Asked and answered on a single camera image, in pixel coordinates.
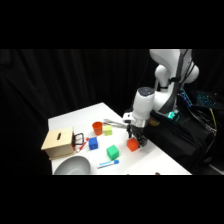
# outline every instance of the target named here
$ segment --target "blue toy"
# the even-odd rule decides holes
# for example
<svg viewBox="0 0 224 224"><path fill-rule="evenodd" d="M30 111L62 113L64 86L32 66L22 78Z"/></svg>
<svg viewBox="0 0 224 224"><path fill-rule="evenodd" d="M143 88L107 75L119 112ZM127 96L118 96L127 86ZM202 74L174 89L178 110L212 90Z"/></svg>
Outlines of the blue toy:
<svg viewBox="0 0 224 224"><path fill-rule="evenodd" d="M89 149L90 150L98 149L98 142L96 137L89 139Z"/></svg>

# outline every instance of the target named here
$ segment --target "white table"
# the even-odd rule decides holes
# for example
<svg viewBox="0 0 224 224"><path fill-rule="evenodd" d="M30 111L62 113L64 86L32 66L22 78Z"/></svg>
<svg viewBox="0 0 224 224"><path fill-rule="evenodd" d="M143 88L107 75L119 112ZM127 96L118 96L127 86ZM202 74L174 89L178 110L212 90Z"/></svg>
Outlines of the white table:
<svg viewBox="0 0 224 224"><path fill-rule="evenodd" d="M74 127L74 133L83 133L84 137L95 137L92 124L103 119L122 123L122 118L104 103L49 119L49 129ZM113 135L102 134L97 137L99 149L90 151L88 143L75 156L87 158L91 164L92 175L191 175L187 170L170 158L160 148L148 141L147 146L131 152L127 147L128 133L125 129L112 127ZM109 162L106 149L115 145L119 151L120 164L97 169L97 164ZM52 161L53 173L67 158Z"/></svg>

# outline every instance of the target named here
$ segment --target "gray bowl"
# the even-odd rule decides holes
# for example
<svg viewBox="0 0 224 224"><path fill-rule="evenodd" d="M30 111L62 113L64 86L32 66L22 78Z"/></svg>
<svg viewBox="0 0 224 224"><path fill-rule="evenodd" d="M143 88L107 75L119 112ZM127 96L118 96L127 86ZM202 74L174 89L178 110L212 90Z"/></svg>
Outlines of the gray bowl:
<svg viewBox="0 0 224 224"><path fill-rule="evenodd" d="M75 156L65 160L54 175L90 175L90 163L82 156Z"/></svg>

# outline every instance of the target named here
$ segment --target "green cube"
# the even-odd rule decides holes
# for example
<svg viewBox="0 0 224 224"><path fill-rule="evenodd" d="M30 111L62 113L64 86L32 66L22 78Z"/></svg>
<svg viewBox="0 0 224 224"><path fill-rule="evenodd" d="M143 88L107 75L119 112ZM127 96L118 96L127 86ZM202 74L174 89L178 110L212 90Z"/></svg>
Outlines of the green cube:
<svg viewBox="0 0 224 224"><path fill-rule="evenodd" d="M115 145L112 145L107 149L107 155L111 160L115 160L119 157L119 150Z"/></svg>
<svg viewBox="0 0 224 224"><path fill-rule="evenodd" d="M112 127L110 125L104 126L104 134L106 136L112 135Z"/></svg>

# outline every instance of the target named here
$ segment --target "orange cup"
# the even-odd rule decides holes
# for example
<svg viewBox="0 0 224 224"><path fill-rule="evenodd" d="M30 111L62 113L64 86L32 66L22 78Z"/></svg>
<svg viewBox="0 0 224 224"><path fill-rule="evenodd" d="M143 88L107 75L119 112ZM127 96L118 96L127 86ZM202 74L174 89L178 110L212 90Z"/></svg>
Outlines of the orange cup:
<svg viewBox="0 0 224 224"><path fill-rule="evenodd" d="M103 123L95 122L92 126L93 126L93 130L94 130L96 135L102 135L102 133L103 133Z"/></svg>

